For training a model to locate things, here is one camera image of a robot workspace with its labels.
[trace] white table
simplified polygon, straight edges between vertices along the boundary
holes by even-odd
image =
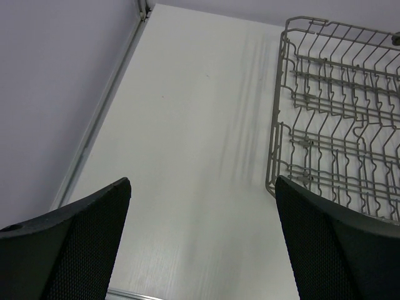
[[[299,299],[264,187],[282,30],[156,6],[71,196],[131,180],[110,288]]]

